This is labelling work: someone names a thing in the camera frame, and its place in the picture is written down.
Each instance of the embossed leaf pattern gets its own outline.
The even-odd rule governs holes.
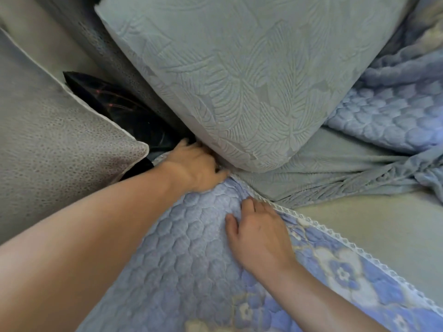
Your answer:
[[[264,172],[318,130],[405,2],[106,0],[100,13],[117,18],[107,20],[117,43],[149,66],[159,81],[136,65],[200,139],[236,167]]]

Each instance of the person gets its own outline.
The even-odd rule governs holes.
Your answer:
[[[54,213],[0,246],[0,330],[75,331],[157,218],[187,192],[228,177],[210,151],[185,141],[157,167]],[[241,221],[226,216],[236,260],[305,332],[379,332],[377,322],[335,294],[295,258],[283,220],[254,199]]]

